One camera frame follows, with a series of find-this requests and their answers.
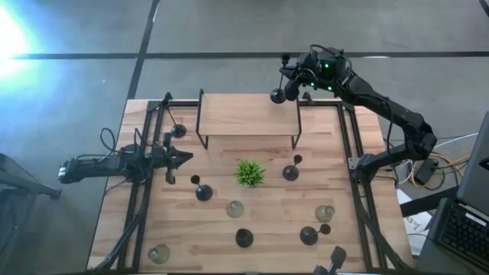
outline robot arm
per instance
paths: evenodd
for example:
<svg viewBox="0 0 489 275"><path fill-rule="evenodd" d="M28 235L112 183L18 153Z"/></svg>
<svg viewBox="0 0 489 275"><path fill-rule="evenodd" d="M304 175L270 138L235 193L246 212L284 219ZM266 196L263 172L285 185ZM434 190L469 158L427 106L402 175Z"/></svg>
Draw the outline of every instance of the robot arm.
<svg viewBox="0 0 489 275"><path fill-rule="evenodd" d="M153 147L149 154L140 154L140 146L131 144L103 158L69 159L61 164L58 179L61 183L78 183L88 177L125 176L134 183L142 183L149 176L148 170L166 167L166 181L174 184L173 169L178 169L193 154L177 150L170 141L171 134L165 133L163 146Z"/></svg>
<svg viewBox="0 0 489 275"><path fill-rule="evenodd" d="M368 82L353 71L351 61L343 55L342 50L311 45L310 51L301 54L295 66L285 66L280 73L289 80L284 89L288 100L297 98L301 85L324 89L333 92L344 102L370 109L403 129L404 144L377 155L365 154L361 157L355 169L359 181L370 182L379 168L390 163L405 159L425 160L437 142L431 126L421 114L375 92Z"/></svg>

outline black cable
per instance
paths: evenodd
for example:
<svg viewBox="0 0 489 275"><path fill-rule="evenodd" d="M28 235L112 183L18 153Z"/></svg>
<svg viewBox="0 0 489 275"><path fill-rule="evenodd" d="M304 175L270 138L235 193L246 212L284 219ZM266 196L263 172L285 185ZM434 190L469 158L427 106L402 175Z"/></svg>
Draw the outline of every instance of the black cable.
<svg viewBox="0 0 489 275"><path fill-rule="evenodd" d="M104 131L107 131L109 134L110 134L110 137L112 139L112 147L109 147L107 145L107 143L104 141ZM111 151L111 153L117 153L117 151L115 150L115 136L114 136L114 132L112 132L111 129L109 128L102 128L102 130L100 130L100 134L99 134L99 137L100 137L100 141L102 142L102 145L109 151Z"/></svg>
<svg viewBox="0 0 489 275"><path fill-rule="evenodd" d="M374 177L380 177L380 178L384 178L384 179L391 179L391 180L394 180L394 186L398 186L399 185L399 180L392 177L392 176L374 176Z"/></svg>
<svg viewBox="0 0 489 275"><path fill-rule="evenodd" d="M389 108L389 112L390 112L390 124L389 124L389 130L387 132L387 143L389 144L390 143L390 133L392 132L392 125L393 125L393 120L394 120L394 113L392 112L392 109L390 108L390 105L385 102L386 106ZM392 161L392 156L390 155L390 146L387 145L387 156L389 157L389 161L390 161L390 166L392 167L392 170L394 171L394 175L396 175L396 183L395 183L395 188L397 189L397 187L399 186L399 175L397 175L397 170L396 170L396 167L393 166L393 161Z"/></svg>
<svg viewBox="0 0 489 275"><path fill-rule="evenodd" d="M391 146L392 148L395 147L390 141L387 141L385 137L382 137L382 139L384 139L384 141L387 142L387 145Z"/></svg>
<svg viewBox="0 0 489 275"><path fill-rule="evenodd" d="M452 167L456 167L457 165L460 165L460 164L465 164L467 162L468 162L468 160L464 160L462 162L459 162L459 163L456 163L456 164L452 164L452 165L447 165L445 167L437 167L436 169L437 170L440 170L440 169L445 169L445 168L452 168Z"/></svg>
<svg viewBox="0 0 489 275"><path fill-rule="evenodd" d="M134 145L135 146L138 145L138 143L136 142L136 135L139 137L139 140L141 141L141 144L143 144L143 136L141 135L139 129L135 128L134 129Z"/></svg>
<svg viewBox="0 0 489 275"><path fill-rule="evenodd" d="M424 186L424 187L426 189L428 189L429 191L436 191L436 190L442 188L443 183L445 183L445 171L442 171L442 180L440 181L440 183L436 187L433 187L433 188L430 188L428 186Z"/></svg>
<svg viewBox="0 0 489 275"><path fill-rule="evenodd" d="M319 78L318 78L318 76L317 76L317 75L316 75L316 74L315 74L315 73L314 73L314 72L313 72L311 69L309 69L309 68L302 68L302 69L300 69L300 71L301 71L301 72L302 72L303 70L305 70L305 71L307 71L307 72L310 72L310 73L311 73L311 75L313 75L313 76L314 76L314 79L316 79L316 83L318 83L318 84L319 84Z"/></svg>
<svg viewBox="0 0 489 275"><path fill-rule="evenodd" d="M407 175L406 177L408 177L410 175L410 171L412 170L412 166L411 166L411 163L408 163L408 170L407 170ZM464 166L460 167L459 169L462 169L463 167L465 167L465 165L467 165L467 162L465 162ZM432 191L433 189L434 190L437 190L439 188L442 187L443 183L445 182L445 175L447 174L450 174L450 173L454 173L454 176L455 176L455 185L458 186L458 175L457 175L457 170L454 168L454 166L447 166L446 168L451 168L452 169L452 172L444 172L442 171L441 173L434 173L433 175L442 175L442 182L437 186L437 187L434 187L434 188L429 188L429 187L426 187L426 189Z"/></svg>
<svg viewBox="0 0 489 275"><path fill-rule="evenodd" d="M14 202L11 200L11 198L9 198L9 201L10 201L10 213L11 213L11 220L12 220L12 230L10 231L10 234L8 235L7 239L5 239L5 243L0 247L0 256L5 252L8 243L10 242L12 236L17 230L17 219L15 218Z"/></svg>
<svg viewBox="0 0 489 275"><path fill-rule="evenodd" d="M117 187L117 186L120 186L120 185L121 185L121 184L123 184L123 183L126 183L127 181L129 181L129 179L122 180L120 183L117 183L116 185L111 186L110 188L108 188L108 189L105 191L104 196L106 196L106 195L107 195L107 193L108 193L110 190L114 189L114 188L115 188L115 187Z"/></svg>
<svg viewBox="0 0 489 275"><path fill-rule="evenodd" d="M82 158L82 157L105 157L107 156L106 154L103 155L103 154L83 154L83 155L79 155L78 157L75 158L75 162L79 159L79 158Z"/></svg>

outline cable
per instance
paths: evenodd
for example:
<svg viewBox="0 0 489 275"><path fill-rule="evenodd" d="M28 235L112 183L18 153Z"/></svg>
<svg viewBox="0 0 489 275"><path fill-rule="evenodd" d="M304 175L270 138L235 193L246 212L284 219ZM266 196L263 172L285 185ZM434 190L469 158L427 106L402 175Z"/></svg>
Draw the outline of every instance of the cable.
<svg viewBox="0 0 489 275"><path fill-rule="evenodd" d="M110 134L110 137L112 139L112 147L109 147L107 145L107 143L104 141L104 131L107 131L109 134ZM111 151L112 153L117 153L117 151L115 150L115 136L114 136L114 132L112 132L111 129L109 128L102 128L102 130L100 130L100 134L99 134L99 137L100 137L100 141L102 142L102 145L107 148L107 150Z"/></svg>
<svg viewBox="0 0 489 275"><path fill-rule="evenodd" d="M397 181L398 179L392 177L392 176L374 176L374 177L380 177L380 178L383 178L383 179L391 179L394 181L394 186L397 186Z"/></svg>
<svg viewBox="0 0 489 275"><path fill-rule="evenodd" d="M450 165L451 163L454 163L454 161L450 160L449 158L447 158L441 154L434 153L432 155L435 157L439 157L439 158L443 159L444 161L447 162L448 165ZM453 168L458 171L458 173L460 174L460 177L464 177L464 174L457 167L453 167Z"/></svg>
<svg viewBox="0 0 489 275"><path fill-rule="evenodd" d="M459 170L464 169L464 168L467 166L467 164L468 164L468 160L467 160L467 162L464 162L464 165L462 165L462 166L461 166L461 167L459 167L458 169L459 169ZM452 168L452 169L453 169L453 171L452 171L452 172L447 172L447 174L450 174L450 173L457 173L457 172L458 172L458 171L457 171L457 170L456 170L454 167L449 167L449 168Z"/></svg>
<svg viewBox="0 0 489 275"><path fill-rule="evenodd" d="M423 188L424 186L420 186L418 185L418 183L416 182L416 180L414 179L414 173L411 173L411 183L415 186L415 187L418 187L418 188Z"/></svg>
<svg viewBox="0 0 489 275"><path fill-rule="evenodd" d="M387 142L387 145L391 146L392 148L395 147L392 145L392 143L390 141L387 141L387 139L385 137L382 137L382 139L384 139L384 141Z"/></svg>
<svg viewBox="0 0 489 275"><path fill-rule="evenodd" d="M313 72L311 69L309 69L309 68L301 68L301 69L300 69L300 71L301 71L301 72L302 72L303 70L305 70L305 71L307 71L307 72L310 72L310 73L311 73L311 75L313 75L313 76L314 76L314 79L316 80L316 83L319 83L319 79L318 79L317 75L316 75L316 74L315 74L315 73L314 73L314 72Z"/></svg>
<svg viewBox="0 0 489 275"><path fill-rule="evenodd" d="M478 134L479 134L479 133L466 134L466 135L464 135L464 136L457 137L457 138L452 139L452 140L450 140L450 141L446 141L446 142L444 142L444 143L442 143L442 144L436 145L436 146L435 146L433 149L438 148L438 147L441 147L441 146L443 146L443 145L450 144L450 143L452 143L452 142L454 142L454 141L459 141L459 140L464 139L464 138L473 137L473 136L478 135ZM402 164L402 165L401 165L399 168L404 167L404 166L405 166L405 165L407 165L409 162L411 162L411 164L413 165L413 168L412 168L412 170L411 170L411 173L413 173L413 172L414 172L414 167L416 166L416 161L415 161L415 162L413 162L413 161L411 161L411 160L408 160L406 163ZM408 181L408 180L410 179L410 177L411 177L411 173L410 173L410 174L407 176L407 178L406 178L406 179L404 179L403 181L399 182L399 184L402 184L402 183L405 183L406 181Z"/></svg>
<svg viewBox="0 0 489 275"><path fill-rule="evenodd" d="M460 135L455 135L455 136L451 136L451 137L436 137L436 139L438 139L440 141L440 140L444 140L444 139L460 138L460 137L464 137L464 136L466 136L466 134L460 134ZM392 141L404 141L404 140L402 140L402 139L393 139Z"/></svg>
<svg viewBox="0 0 489 275"><path fill-rule="evenodd" d="M79 155L78 157L75 158L75 162L79 159L79 158L82 158L82 157L105 157L106 155L102 155L102 154L83 154L83 155Z"/></svg>
<svg viewBox="0 0 489 275"><path fill-rule="evenodd" d="M436 168L437 170L441 170L441 169L445 169L445 168L452 168L452 167L456 167L457 165L460 165L460 164L463 164L463 163L466 163L468 162L468 160L464 160L464 161L461 161L459 163L450 163L449 165L445 166L445 167L438 167Z"/></svg>
<svg viewBox="0 0 489 275"><path fill-rule="evenodd" d="M467 155L465 157L461 157L459 158L458 160L454 160L452 163L450 163L449 165L457 165L457 164L460 164L460 163L463 163L465 161L468 160L468 158L470 157L471 155Z"/></svg>
<svg viewBox="0 0 489 275"><path fill-rule="evenodd" d="M478 134L479 134L479 133L473 133L473 134L468 134L468 135L465 135L465 136L463 136L463 137L457 137L456 139L452 139L452 140L450 140L450 141L443 142L442 144L438 144L438 145L436 145L436 146L435 146L433 149L436 149L436 148L438 148L438 147L440 147L440 146L443 146L443 145L450 144L450 143L452 143L453 141L459 141L459 140L461 140L461 139L464 139L464 138L469 138L469 137L473 137L473 136L476 136L476 135L478 135Z"/></svg>
<svg viewBox="0 0 489 275"><path fill-rule="evenodd" d="M107 195L107 193L108 193L110 190L114 189L114 188L115 188L115 187L117 187L117 186L120 186L120 185L121 185L121 184L123 184L123 183L126 183L127 181L129 181L129 179L122 180L120 183L117 183L116 185L111 186L110 188L108 188L108 189L105 191L104 196L106 196L106 195Z"/></svg>
<svg viewBox="0 0 489 275"><path fill-rule="evenodd" d="M390 108L390 105L386 103L386 106L389 108L389 112L390 112L390 124L389 124L389 131L387 132L387 143L389 144L390 143L390 133L392 132L392 125L393 125L393 120L394 120L394 113L392 112L392 109ZM392 167L393 171L394 171L394 175L396 175L396 182L394 184L394 187L397 189L397 187L399 186L399 175L397 175L397 170L396 170L396 167L393 166L393 162L392 162L392 156L390 155L390 146L387 145L387 156L389 157L389 161L390 161L390 166Z"/></svg>
<svg viewBox="0 0 489 275"><path fill-rule="evenodd" d="M134 128L134 145L135 146L138 145L138 143L136 142L136 134L138 135L139 140L141 141L141 144L143 144L143 136L141 135L139 129Z"/></svg>
<svg viewBox="0 0 489 275"><path fill-rule="evenodd" d="M445 171L442 171L442 180L440 181L440 183L436 187L431 188L428 186L424 186L424 188L429 190L429 191L436 191L436 190L442 188L443 183L445 183Z"/></svg>

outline green succulent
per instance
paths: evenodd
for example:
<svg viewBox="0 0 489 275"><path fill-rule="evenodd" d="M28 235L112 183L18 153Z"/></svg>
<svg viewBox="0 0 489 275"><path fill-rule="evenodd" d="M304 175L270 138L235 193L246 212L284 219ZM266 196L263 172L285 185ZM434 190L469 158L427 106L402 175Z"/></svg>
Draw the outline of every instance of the green succulent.
<svg viewBox="0 0 489 275"><path fill-rule="evenodd" d="M236 167L236 180L244 187L258 187L263 183L265 169L256 160L240 160Z"/></svg>

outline black metal frame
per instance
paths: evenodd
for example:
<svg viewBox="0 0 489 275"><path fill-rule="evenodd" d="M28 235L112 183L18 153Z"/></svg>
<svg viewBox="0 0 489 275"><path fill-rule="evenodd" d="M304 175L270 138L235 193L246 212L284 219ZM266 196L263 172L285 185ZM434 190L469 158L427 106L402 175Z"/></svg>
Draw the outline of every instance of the black metal frame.
<svg viewBox="0 0 489 275"><path fill-rule="evenodd" d="M26 180L19 176L12 175L6 171L0 170L0 183L16 189L21 189L30 194L44 194L52 199L58 199L61 196L61 189L56 189L44 183Z"/></svg>
<svg viewBox="0 0 489 275"><path fill-rule="evenodd" d="M204 95L204 90L203 89L200 89L199 91L199 101L198 101L198 107L197 107L197 125L196 125L196 133L197 133L197 136L199 137L200 139L200 142L202 143L202 146L204 147L204 149L207 150L207 148L209 148L209 136L206 135L206 141L204 142L204 140L202 139L202 135L200 134L200 112L201 112L201 109L202 109L202 96ZM297 147L297 144L299 143L299 139L300 139L300 136L301 134L303 133L303 124L300 120L300 103L299 103L299 99L296 100L296 103L297 103L297 124L299 125L299 133L297 133L297 137L294 139L294 136L291 136L291 140L292 140L292 149L296 149Z"/></svg>
<svg viewBox="0 0 489 275"><path fill-rule="evenodd" d="M405 202L400 205L400 211L403 213L403 217L409 217L421 212L437 209L440 200L447 198L455 202L459 202L457 198L458 186L445 189L434 194L424 196L419 199L413 199L409 202Z"/></svg>
<svg viewBox="0 0 489 275"><path fill-rule="evenodd" d="M192 100L192 101L174 101L170 100L169 105L170 107L197 107L198 108L198 113L197 113L197 130L199 127L199 109L200 109L200 102L201 102L201 96L203 94L203 91L201 90L200 93L200 98L199 100ZM159 104L161 102L159 101L151 101L148 103L147 107L147 114L146 118L144 121L144 129L143 129L143 140L141 143L141 146L143 146L144 149L144 144L147 141L147 135L149 133L149 127L151 123L151 112L154 111L154 109L158 108ZM346 104L341 101L328 101L328 100L319 100L315 101L311 99L310 97L307 98L304 96L302 99L297 99L297 108L299 107L315 107L315 106L322 106L322 107L335 107L338 112L338 119L339 119L339 124L340 128L342 131L342 140L343 140L343 145L345 149L345 162L348 163L348 158L352 157L352 152L351 152L351 145L350 141L348 138L348 128L346 125L346 118L345 118L345 111L349 113L350 119L351 119L351 128L352 128L352 134L355 139L355 146L358 152L358 156L361 156L363 154L363 146L361 143L360 139L360 130L358 128L358 122L355 114L355 110L353 109L352 106L349 104ZM157 125L154 133L154 142L158 142L159 134L160 131L157 131L157 129L161 128L161 125L163 124L163 110L164 108L158 108L158 120L157 120ZM201 138L200 134L197 133L199 136L200 141L202 144L204 144L203 139ZM372 256L371 256L371 251L370 251L370 245L368 243L368 236L367 236L367 231L366 231L366 225L363 223L363 221L360 219L360 214L363 211L367 211L370 215L370 220L372 225L374 225L376 228L379 228L379 222L377 218L377 213L375 210L375 204L374 204L374 197L373 193L371 190L370 184L365 184L364 190L365 190L365 198L367 200L367 206L368 208L365 210L362 202L361 202L361 196L360 196L360 191L358 188L358 184L353 180L353 174L352 170L348 169L348 174L350 176L350 183L351 183L351 190L352 190L352 196L353 196L353 203L355 206L355 214L357 218L357 223L358 223L358 232L359 232L359 238L361 242L361 247L362 247L362 253L363 253L363 258L364 258L364 264L365 264L365 269L366 272L376 272L376 273L395 273L397 271L405 274L411 274L409 271L400 271L400 270L391 270L387 268L387 261L385 260L385 253L379 248L379 242L375 240L376 244L376 251L377 251L377 256L379 259L379 265L380 267L374 267L373 261L372 261ZM136 237L136 245L134 248L134 256L133 256L133 261L131 267L126 267L125 266L125 258L127 255L127 243L125 244L124 247L124 253L121 253L119 256L119 262L118 266L115 270L87 270L84 273L81 274L127 274L127 273L137 273L139 270L139 263L141 259L141 252L142 252L142 242L144 240L144 227L146 225L146 218L147 218L147 211L149 208L149 198L151 194L151 184L152 184L152 174L150 179L145 183L144 187L144 193L143 193L143 199L141 202L141 208L143 208L143 211L141 213L140 221L138 223L138 233ZM134 210L135 210L135 201L136 197L138 195L138 186L133 185L132 190L131 190L131 196L129 199L129 206L128 206L128 214L126 216L126 225L130 225L131 220L133 219L134 215Z"/></svg>

